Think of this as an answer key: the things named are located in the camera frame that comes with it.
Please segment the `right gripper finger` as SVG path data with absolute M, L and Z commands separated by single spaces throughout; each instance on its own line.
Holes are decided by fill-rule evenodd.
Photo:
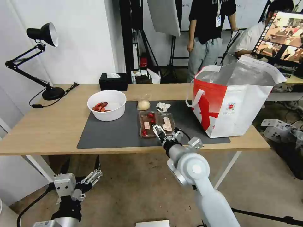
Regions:
M 172 141 L 175 141 L 175 142 L 180 142 L 181 139 L 183 138 L 183 136 L 184 136 L 183 131 L 176 127 L 173 130 L 173 132 L 169 135 L 169 140 L 170 141 L 172 140 Z
M 164 131 L 164 129 L 161 126 L 159 126 L 157 124 L 153 124 L 152 128 L 153 128 L 154 134 L 156 135 L 156 137 L 159 140 L 166 140 L 167 139 L 166 132 Z

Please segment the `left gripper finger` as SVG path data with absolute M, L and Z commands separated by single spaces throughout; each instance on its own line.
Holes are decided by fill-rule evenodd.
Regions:
M 56 174 L 67 174 L 71 158 L 59 158 L 57 160 L 57 171 Z
M 101 164 L 99 155 L 96 157 L 94 170 L 89 173 L 83 180 L 81 180 L 81 185 L 90 185 L 94 186 L 102 177 L 103 173 L 101 171 Z

